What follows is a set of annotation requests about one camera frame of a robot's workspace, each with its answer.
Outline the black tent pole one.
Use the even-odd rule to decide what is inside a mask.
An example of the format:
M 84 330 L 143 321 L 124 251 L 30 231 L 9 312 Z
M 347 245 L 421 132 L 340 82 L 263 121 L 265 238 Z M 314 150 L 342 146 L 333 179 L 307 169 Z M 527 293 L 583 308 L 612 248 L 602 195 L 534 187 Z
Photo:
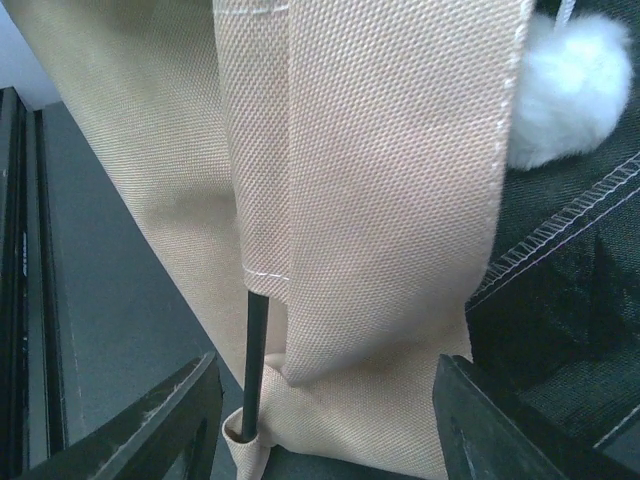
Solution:
M 247 335 L 240 442 L 249 443 L 258 435 L 260 397 L 267 339 L 269 298 L 248 292 Z

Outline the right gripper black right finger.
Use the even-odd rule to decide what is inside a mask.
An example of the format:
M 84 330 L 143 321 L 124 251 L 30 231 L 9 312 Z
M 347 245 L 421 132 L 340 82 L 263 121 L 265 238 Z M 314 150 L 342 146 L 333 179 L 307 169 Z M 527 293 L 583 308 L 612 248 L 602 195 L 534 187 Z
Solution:
M 542 423 L 465 358 L 439 358 L 433 404 L 450 479 L 571 477 L 535 443 Z

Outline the beige pet tent fabric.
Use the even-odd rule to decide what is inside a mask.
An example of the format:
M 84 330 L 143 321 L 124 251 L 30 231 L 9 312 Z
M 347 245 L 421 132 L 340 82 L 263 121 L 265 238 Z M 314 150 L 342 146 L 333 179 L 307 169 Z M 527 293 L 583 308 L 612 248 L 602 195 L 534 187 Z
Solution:
M 244 391 L 269 298 L 271 452 L 450 479 L 433 387 L 461 356 L 604 453 L 639 426 L 635 1 L 9 1 L 13 22 Z M 594 151 L 507 166 L 531 17 L 627 25 L 629 103 Z

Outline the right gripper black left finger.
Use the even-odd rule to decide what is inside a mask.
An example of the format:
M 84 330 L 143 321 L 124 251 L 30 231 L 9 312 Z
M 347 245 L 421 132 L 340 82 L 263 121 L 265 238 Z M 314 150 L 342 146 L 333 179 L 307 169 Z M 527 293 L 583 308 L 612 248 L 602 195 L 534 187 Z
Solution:
M 183 452 L 188 479 L 211 477 L 223 391 L 216 355 L 194 358 L 23 479 L 162 479 Z

